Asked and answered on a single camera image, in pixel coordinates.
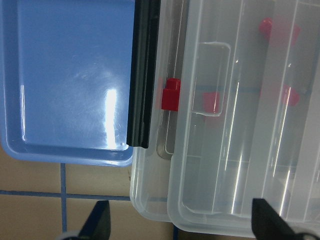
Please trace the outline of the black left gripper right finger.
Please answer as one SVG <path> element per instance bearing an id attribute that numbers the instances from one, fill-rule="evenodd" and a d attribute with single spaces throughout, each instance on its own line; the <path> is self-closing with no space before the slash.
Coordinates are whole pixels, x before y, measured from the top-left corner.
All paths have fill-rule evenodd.
<path id="1" fill-rule="evenodd" d="M 318 240 L 314 233 L 295 232 L 263 198 L 254 198 L 251 230 L 257 240 Z"/>

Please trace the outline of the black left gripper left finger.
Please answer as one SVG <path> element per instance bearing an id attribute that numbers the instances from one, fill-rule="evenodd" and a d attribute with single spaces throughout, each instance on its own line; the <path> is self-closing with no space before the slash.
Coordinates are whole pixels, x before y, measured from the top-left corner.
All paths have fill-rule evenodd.
<path id="1" fill-rule="evenodd" d="M 111 214 L 108 200 L 99 200 L 94 205 L 79 232 L 80 240 L 108 240 L 111 235 Z"/>

